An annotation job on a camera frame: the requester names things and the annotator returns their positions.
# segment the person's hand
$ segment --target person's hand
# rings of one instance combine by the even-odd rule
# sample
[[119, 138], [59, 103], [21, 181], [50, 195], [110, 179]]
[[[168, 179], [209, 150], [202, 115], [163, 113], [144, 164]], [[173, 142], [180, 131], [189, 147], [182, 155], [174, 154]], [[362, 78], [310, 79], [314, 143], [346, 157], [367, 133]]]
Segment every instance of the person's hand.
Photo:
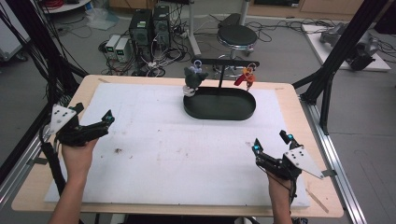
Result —
[[290, 187], [291, 182], [277, 177], [266, 171], [268, 177], [268, 190], [274, 213], [274, 223], [291, 223], [290, 217]]
[[92, 164], [92, 152], [98, 139], [88, 142], [84, 147], [62, 145], [62, 155], [67, 170], [67, 182], [85, 183]]

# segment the floor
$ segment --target floor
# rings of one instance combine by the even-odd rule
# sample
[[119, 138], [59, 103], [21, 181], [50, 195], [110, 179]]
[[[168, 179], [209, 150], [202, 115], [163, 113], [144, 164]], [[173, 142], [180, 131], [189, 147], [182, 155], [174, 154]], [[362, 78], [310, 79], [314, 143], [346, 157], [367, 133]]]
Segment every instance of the floor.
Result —
[[[53, 17], [57, 26], [78, 21], [84, 17], [83, 10], [61, 13]], [[102, 74], [106, 61], [98, 46], [112, 34], [124, 33], [128, 15], [122, 15], [115, 27], [107, 31], [90, 29], [87, 19], [67, 25], [69, 33], [61, 41], [76, 61], [90, 74]], [[201, 33], [216, 33], [217, 23], [211, 17], [196, 19]], [[277, 24], [278, 19], [248, 18], [261, 24]], [[379, 35], [381, 40], [396, 45], [396, 37]], [[265, 31], [271, 42], [259, 41], [248, 57], [261, 63], [257, 69], [258, 81], [293, 83], [320, 68], [320, 63], [305, 35], [287, 28]], [[213, 35], [196, 36], [203, 57], [217, 57], [228, 50]], [[392, 60], [387, 55], [381, 57]], [[165, 77], [183, 77], [183, 67], [189, 63], [173, 63], [165, 67]], [[333, 81], [329, 113], [329, 132], [349, 182], [359, 201], [368, 223], [392, 223], [396, 219], [396, 64], [389, 63], [388, 72], [352, 72], [340, 70]], [[213, 75], [211, 66], [204, 69]], [[32, 61], [13, 59], [0, 64], [0, 163], [26, 132], [46, 103], [46, 83], [38, 74]], [[303, 93], [306, 87], [297, 90]], [[11, 196], [0, 211], [0, 223], [45, 223], [48, 213], [15, 212], [10, 207]], [[93, 223], [93, 214], [85, 214], [86, 223]], [[272, 223], [259, 218], [261, 223]], [[100, 223], [108, 223], [109, 215]], [[310, 223], [349, 223], [347, 215], [340, 218], [309, 218]]]

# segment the stool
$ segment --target stool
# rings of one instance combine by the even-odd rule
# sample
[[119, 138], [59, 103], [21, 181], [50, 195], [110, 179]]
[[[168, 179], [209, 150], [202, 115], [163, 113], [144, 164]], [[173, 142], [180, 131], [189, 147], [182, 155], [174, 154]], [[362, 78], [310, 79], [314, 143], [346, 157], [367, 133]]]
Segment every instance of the stool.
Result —
[[[254, 31], [243, 25], [227, 25], [219, 28], [218, 41], [225, 47], [231, 49], [230, 55], [221, 55], [219, 58], [229, 56], [230, 59], [239, 58], [236, 56], [237, 50], [244, 50], [247, 56], [253, 51], [253, 46], [256, 44], [257, 35]], [[233, 71], [230, 77], [239, 77], [234, 73], [235, 67], [229, 66], [227, 69]]]

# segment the desk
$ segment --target desk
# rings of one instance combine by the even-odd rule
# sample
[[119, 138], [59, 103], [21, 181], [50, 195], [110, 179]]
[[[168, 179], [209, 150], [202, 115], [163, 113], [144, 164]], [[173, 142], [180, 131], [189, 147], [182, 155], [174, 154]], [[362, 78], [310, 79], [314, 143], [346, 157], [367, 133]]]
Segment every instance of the desk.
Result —
[[[146, 77], [109, 77], [88, 76], [82, 81], [71, 105], [82, 102], [86, 107], [90, 104], [96, 87], [100, 83], [132, 83], [149, 85], [184, 85], [182, 78], [146, 78]], [[206, 80], [205, 86], [218, 86], [216, 80]], [[233, 87], [233, 82], [224, 81], [224, 87]], [[294, 88], [290, 84], [257, 82], [254, 88], [275, 90], [281, 107], [283, 118], [288, 130], [300, 143], [304, 143], [321, 170], [326, 169], [320, 156], [304, 111], [300, 105]], [[319, 180], [309, 174], [303, 174], [306, 192], [311, 206], [307, 209], [293, 209], [292, 215], [297, 217], [340, 217], [342, 206], [330, 178]], [[12, 208], [17, 211], [52, 211], [55, 203], [45, 203], [44, 198], [52, 181], [50, 168], [35, 165], [27, 176]], [[154, 204], [108, 204], [84, 203], [82, 212], [123, 213], [123, 214], [164, 214], [164, 215], [206, 215], [206, 216], [256, 216], [268, 217], [272, 210], [262, 206], [204, 206], [204, 205], [154, 205]]]

